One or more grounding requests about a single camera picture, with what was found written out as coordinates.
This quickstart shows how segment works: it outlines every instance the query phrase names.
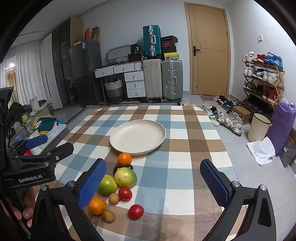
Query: refrigerator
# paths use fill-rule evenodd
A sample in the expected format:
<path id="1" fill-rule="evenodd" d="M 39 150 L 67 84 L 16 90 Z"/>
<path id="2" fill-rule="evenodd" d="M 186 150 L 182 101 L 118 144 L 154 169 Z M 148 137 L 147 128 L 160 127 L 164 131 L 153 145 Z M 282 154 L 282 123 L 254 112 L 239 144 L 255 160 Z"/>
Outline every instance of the refrigerator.
<path id="1" fill-rule="evenodd" d="M 94 71 L 102 68 L 100 43 L 83 41 L 70 49 L 72 73 L 79 103 L 82 107 L 103 101 L 100 79 Z"/>

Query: purple bag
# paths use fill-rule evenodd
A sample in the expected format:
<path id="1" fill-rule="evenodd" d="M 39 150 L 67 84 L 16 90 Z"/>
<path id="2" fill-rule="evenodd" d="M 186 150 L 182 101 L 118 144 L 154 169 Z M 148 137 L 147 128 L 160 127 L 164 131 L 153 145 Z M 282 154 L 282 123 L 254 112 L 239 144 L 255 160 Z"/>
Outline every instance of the purple bag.
<path id="1" fill-rule="evenodd" d="M 271 140 L 276 155 L 282 150 L 296 117 L 296 107 L 283 98 L 279 101 L 272 119 L 272 126 L 266 136 Z"/>

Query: screw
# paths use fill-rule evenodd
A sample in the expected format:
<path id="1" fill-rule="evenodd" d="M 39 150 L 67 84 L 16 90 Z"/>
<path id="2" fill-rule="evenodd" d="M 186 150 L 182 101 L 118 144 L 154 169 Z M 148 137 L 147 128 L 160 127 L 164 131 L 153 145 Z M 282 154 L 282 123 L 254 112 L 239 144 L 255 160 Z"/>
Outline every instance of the screw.
<path id="1" fill-rule="evenodd" d="M 75 185 L 75 181 L 69 181 L 68 183 L 67 183 L 67 186 L 68 187 L 73 187 Z"/>
<path id="2" fill-rule="evenodd" d="M 240 186 L 240 183 L 238 181 L 233 181 L 232 185 L 238 188 Z"/>
<path id="3" fill-rule="evenodd" d="M 47 189 L 47 185 L 43 185 L 43 186 L 40 188 L 41 191 L 45 191 L 46 189 Z"/>
<path id="4" fill-rule="evenodd" d="M 260 188 L 263 190 L 263 191 L 266 191 L 267 187 L 265 185 L 261 185 Z"/>

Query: ceiling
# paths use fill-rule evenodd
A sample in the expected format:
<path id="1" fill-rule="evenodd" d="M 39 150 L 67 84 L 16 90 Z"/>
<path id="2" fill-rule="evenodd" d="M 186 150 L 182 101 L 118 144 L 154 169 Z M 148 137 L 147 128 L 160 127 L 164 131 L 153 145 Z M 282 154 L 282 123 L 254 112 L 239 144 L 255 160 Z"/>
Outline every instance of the ceiling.
<path id="1" fill-rule="evenodd" d="M 26 25 L 11 47 L 44 39 L 68 18 L 76 17 L 104 1 L 106 0 L 53 0 Z"/>

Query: checkered tablecloth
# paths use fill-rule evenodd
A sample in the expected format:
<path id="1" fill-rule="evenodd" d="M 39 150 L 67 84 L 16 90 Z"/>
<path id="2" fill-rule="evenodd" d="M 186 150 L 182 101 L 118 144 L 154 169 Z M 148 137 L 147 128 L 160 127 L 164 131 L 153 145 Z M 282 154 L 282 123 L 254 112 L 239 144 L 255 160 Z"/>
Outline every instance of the checkered tablecloth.
<path id="1" fill-rule="evenodd" d="M 107 197 L 95 194 L 115 213 L 114 223 L 91 215 L 85 207 L 87 217 L 106 241 L 202 240 L 222 209 L 200 175 L 200 162 L 208 158 L 230 180 L 237 177 L 217 131 L 197 107 L 111 107 L 90 113 L 60 143 L 73 143 L 74 152 L 57 164 L 55 186 L 77 180 L 97 158 L 106 161 L 107 174 L 112 175 L 119 153 L 111 147 L 110 135 L 119 125 L 138 119 L 161 123 L 167 133 L 163 144 L 148 154 L 133 156 L 138 182 L 131 188 L 129 202 L 114 206 Z M 138 220 L 127 217 L 133 204 L 145 209 Z M 73 238 L 78 239 L 69 219 L 65 220 Z"/>

